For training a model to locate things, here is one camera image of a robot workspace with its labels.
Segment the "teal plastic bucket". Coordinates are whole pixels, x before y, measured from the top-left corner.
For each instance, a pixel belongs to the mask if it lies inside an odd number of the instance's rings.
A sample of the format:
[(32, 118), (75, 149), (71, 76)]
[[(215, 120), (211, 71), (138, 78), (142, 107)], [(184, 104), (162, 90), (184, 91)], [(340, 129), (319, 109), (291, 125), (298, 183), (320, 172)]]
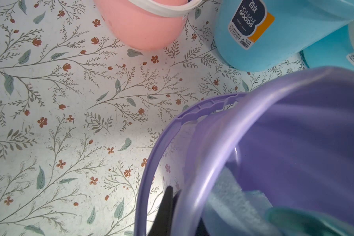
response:
[(267, 70), (354, 21), (354, 1), (222, 1), (218, 53), (246, 72)]
[(308, 68), (336, 66), (354, 71), (354, 21), (302, 51)]

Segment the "pink plastic bucket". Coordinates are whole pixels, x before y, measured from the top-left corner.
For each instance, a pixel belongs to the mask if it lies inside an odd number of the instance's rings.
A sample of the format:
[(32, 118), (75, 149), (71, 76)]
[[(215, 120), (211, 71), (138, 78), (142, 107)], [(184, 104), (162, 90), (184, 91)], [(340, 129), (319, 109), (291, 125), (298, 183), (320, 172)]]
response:
[(95, 1), (110, 31), (139, 50), (158, 50), (183, 31), (189, 12), (201, 1)]

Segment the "purple plastic bucket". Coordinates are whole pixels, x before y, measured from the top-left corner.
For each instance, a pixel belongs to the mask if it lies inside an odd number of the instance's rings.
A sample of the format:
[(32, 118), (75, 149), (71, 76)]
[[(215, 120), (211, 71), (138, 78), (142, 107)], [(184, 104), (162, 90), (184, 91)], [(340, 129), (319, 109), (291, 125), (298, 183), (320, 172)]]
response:
[(205, 99), (156, 141), (145, 168), (133, 234), (148, 236), (168, 186), (170, 236), (197, 236), (223, 168), (274, 207), (329, 215), (354, 226), (354, 72), (320, 67), (249, 93)]

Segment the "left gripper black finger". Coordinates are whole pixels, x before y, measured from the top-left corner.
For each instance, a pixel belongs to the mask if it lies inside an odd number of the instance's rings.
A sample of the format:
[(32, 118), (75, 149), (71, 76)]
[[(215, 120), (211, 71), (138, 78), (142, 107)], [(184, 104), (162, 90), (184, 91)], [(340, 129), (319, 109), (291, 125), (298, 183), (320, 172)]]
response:
[(170, 236), (174, 211), (173, 188), (168, 186), (148, 236)]

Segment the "mint green microfiber cloth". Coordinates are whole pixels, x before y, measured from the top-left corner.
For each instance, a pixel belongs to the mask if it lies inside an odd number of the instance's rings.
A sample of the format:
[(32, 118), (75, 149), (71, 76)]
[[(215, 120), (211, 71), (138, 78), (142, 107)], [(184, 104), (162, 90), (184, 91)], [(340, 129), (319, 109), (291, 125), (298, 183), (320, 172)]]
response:
[(205, 204), (198, 235), (354, 236), (354, 226), (329, 215), (274, 207), (258, 190), (243, 191), (223, 168)]

